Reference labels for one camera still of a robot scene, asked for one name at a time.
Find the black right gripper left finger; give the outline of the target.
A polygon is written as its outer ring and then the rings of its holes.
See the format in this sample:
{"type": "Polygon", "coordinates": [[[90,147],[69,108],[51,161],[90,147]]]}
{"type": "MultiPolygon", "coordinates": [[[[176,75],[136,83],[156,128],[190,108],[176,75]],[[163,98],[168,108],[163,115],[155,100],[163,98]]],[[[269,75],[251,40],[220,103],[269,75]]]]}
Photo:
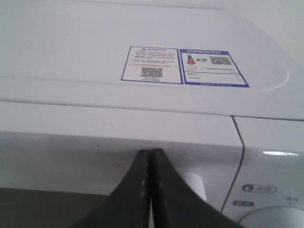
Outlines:
{"type": "Polygon", "coordinates": [[[128,172],[96,209],[73,228],[147,228],[150,218],[149,155],[137,152],[128,172]]]}

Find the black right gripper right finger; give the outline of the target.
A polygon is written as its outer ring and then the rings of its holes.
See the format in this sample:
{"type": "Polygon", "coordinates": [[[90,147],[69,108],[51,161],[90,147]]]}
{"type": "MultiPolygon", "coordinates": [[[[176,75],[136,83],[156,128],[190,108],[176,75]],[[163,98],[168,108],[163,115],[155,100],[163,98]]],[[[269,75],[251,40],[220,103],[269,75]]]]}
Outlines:
{"type": "Polygon", "coordinates": [[[149,155],[149,188],[156,228],[238,228],[201,199],[175,170],[163,149],[149,155]]]}

